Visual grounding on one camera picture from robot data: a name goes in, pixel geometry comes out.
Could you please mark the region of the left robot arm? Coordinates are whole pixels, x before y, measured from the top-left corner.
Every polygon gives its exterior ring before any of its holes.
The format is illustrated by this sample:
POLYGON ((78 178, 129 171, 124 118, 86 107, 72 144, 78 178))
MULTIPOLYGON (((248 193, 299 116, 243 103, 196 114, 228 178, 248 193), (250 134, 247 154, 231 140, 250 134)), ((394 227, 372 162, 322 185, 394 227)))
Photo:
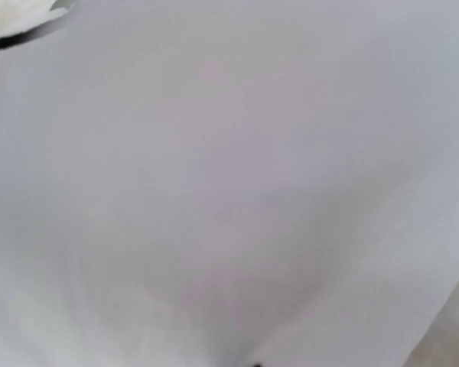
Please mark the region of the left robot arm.
POLYGON ((0 51, 59 30, 74 4, 74 1, 0 1, 0 51))

